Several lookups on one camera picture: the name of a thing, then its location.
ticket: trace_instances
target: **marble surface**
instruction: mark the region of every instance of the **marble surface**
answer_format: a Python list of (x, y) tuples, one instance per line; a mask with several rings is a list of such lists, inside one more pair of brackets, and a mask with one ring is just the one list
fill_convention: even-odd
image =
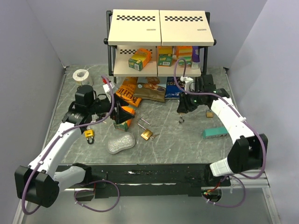
[[(47, 141), (53, 137), (58, 129), (61, 119), (67, 112), (70, 103), (74, 100), (77, 85), (72, 79), (72, 74), (77, 69), (87, 69), (93, 78), (93, 88), (96, 92), (103, 93), (101, 75), (108, 74), (106, 65), (70, 66), (66, 69), (66, 77), (61, 95), (51, 124)], [(217, 88), (224, 88), (230, 94), (229, 84), (225, 70), (222, 67), (208, 68), (208, 74), (214, 77)], [(136, 164), (136, 163), (210, 163), (223, 159), (232, 147), (229, 136), (203, 139), (204, 129), (220, 127), (221, 121), (206, 118), (206, 106), (199, 106), (197, 110), (184, 116), (185, 122), (179, 124), (179, 115), (176, 113), (178, 100), (167, 100), (159, 103), (143, 100), (136, 110), (128, 132), (136, 137), (136, 145), (118, 154), (107, 151), (107, 142), (123, 134), (113, 126), (111, 119), (105, 123), (92, 126), (95, 131), (95, 143), (88, 145), (82, 135), (70, 148), (62, 163), (75, 162), (85, 164)], [(154, 140), (144, 140), (140, 135), (143, 132), (136, 120), (143, 118), (151, 123), (149, 129), (158, 136)]]

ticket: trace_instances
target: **teal box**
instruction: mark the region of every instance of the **teal box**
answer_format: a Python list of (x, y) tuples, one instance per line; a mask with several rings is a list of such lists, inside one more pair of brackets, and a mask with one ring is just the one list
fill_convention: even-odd
[(204, 139), (211, 139), (216, 137), (225, 136), (228, 134), (228, 131), (225, 127), (216, 127), (216, 128), (209, 128), (204, 130), (203, 132), (203, 138)]

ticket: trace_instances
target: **checkered pattern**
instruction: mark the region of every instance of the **checkered pattern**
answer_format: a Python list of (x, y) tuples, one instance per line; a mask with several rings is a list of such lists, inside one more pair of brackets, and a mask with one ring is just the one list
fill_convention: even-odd
[(185, 22), (193, 22), (193, 21), (203, 21), (202, 16), (165, 16), (165, 21), (185, 21)]
[(116, 20), (126, 21), (156, 21), (155, 16), (117, 15)]
[(133, 49), (121, 49), (120, 54), (125, 54), (125, 55), (131, 55), (131, 54), (135, 54), (137, 50)]

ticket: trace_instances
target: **white shelf panel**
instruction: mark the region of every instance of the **white shelf panel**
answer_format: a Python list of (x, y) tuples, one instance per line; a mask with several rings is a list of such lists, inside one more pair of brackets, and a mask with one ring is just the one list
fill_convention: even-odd
[[(141, 70), (129, 67), (130, 57), (139, 49), (145, 48), (152, 52), (151, 60)], [(125, 46), (118, 45), (115, 54), (113, 76), (115, 77), (156, 77), (157, 76), (157, 51), (155, 46)]]
[[(175, 56), (173, 56), (173, 61), (170, 67), (168, 66), (158, 66), (158, 76), (159, 77), (169, 77), (173, 76), (173, 71), (174, 71), (174, 64), (176, 62)], [(177, 65), (177, 70), (176, 70), (176, 76), (182, 76), (184, 71), (184, 67)], [(200, 69), (191, 69), (191, 67), (186, 68), (186, 73), (185, 76), (187, 77), (199, 77), (201, 76), (201, 71)]]
[(162, 46), (213, 46), (205, 11), (160, 10)]
[(114, 9), (109, 45), (161, 45), (159, 10)]

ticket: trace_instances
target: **white tape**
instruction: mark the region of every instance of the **white tape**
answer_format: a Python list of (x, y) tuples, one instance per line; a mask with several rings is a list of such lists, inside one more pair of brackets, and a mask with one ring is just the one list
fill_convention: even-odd
[(78, 85), (93, 85), (93, 80), (89, 72), (85, 69), (78, 69), (73, 74), (73, 79)]

